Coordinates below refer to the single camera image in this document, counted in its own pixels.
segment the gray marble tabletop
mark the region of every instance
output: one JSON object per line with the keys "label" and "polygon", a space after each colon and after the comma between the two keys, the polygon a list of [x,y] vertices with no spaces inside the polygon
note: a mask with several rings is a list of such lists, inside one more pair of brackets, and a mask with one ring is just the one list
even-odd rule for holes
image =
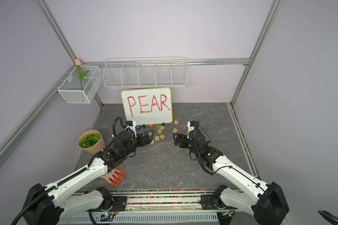
{"label": "gray marble tabletop", "polygon": [[[174,146],[173,132],[187,132],[187,122],[200,120],[200,126],[211,138],[210,146],[223,152],[232,162],[249,172],[249,166],[240,145],[238,135],[230,117],[226,103],[173,103],[173,121],[179,124],[165,124],[165,138],[154,145],[137,148],[135,157],[125,160],[118,168],[126,171],[124,180],[117,186],[112,186],[104,180],[96,178],[81,191],[92,191],[97,187],[109,190],[134,189],[215,189],[224,184],[232,189],[235,185],[219,174],[213,176],[205,173],[198,162],[189,158],[189,150]],[[106,143],[112,139],[112,124],[116,117],[121,116],[126,121],[122,104],[105,104],[94,125],[103,136]],[[117,123],[116,132],[122,128]],[[142,128],[142,131],[153,128]],[[80,155],[77,169],[88,163],[92,155],[83,151]]]}

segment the orange work glove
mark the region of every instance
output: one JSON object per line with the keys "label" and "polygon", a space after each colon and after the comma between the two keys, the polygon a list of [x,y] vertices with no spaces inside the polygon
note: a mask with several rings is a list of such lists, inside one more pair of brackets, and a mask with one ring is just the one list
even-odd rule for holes
{"label": "orange work glove", "polygon": [[110,185],[116,186],[116,184],[121,183],[120,180],[124,179],[124,176],[122,174],[126,174],[126,171],[115,168],[109,173],[105,173],[103,176],[100,176],[99,178],[105,180]]}

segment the metal rail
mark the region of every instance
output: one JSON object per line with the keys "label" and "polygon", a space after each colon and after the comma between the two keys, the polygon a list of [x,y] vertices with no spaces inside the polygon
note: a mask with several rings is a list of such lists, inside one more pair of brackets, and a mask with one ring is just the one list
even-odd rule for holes
{"label": "metal rail", "polygon": [[[120,64],[153,64],[153,63],[187,63],[187,65],[230,65],[230,64],[248,64],[250,61],[249,58],[221,58],[221,59],[187,59],[187,60],[155,60],[155,61],[115,61],[115,63]],[[105,62],[83,62],[83,65],[98,65],[104,66]]]}
{"label": "metal rail", "polygon": [[64,80],[74,69],[75,67],[71,67],[62,76],[62,78],[56,83],[55,88],[52,88],[52,90],[46,94],[40,103],[36,105],[34,110],[30,112],[26,119],[16,128],[16,130],[8,137],[8,139],[6,139],[4,144],[0,146],[0,166],[5,162],[5,160],[10,156],[21,140],[29,132],[29,130],[34,126],[36,121],[40,119],[46,109],[55,100],[55,97],[58,95],[58,87],[64,82]]}
{"label": "metal rail", "polygon": [[265,20],[264,26],[261,30],[261,33],[259,34],[258,40],[256,42],[256,45],[254,46],[253,52],[250,56],[250,61],[248,63],[248,65],[246,66],[243,76],[240,79],[240,82],[235,90],[234,96],[232,98],[232,101],[230,102],[232,106],[235,106],[235,103],[238,100],[238,97],[240,95],[240,92],[243,89],[243,86],[248,78],[248,75],[253,67],[253,64],[255,63],[259,52],[261,50],[261,48],[264,45],[264,42],[270,32],[270,29],[272,28],[275,18],[277,17],[282,5],[283,5],[284,0],[274,0],[272,3],[272,6],[270,7],[268,16]]}

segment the white mesh basket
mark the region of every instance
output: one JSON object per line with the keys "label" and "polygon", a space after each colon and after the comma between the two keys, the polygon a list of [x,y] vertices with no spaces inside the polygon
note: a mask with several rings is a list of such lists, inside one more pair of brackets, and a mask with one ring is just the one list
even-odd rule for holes
{"label": "white mesh basket", "polygon": [[155,88],[188,86],[186,58],[105,59],[107,88]]}
{"label": "white mesh basket", "polygon": [[82,72],[89,70],[82,79],[82,89],[79,73],[76,68],[58,89],[58,92],[67,103],[91,103],[100,84],[103,82],[103,76],[101,75],[99,66],[82,65],[80,69]]}

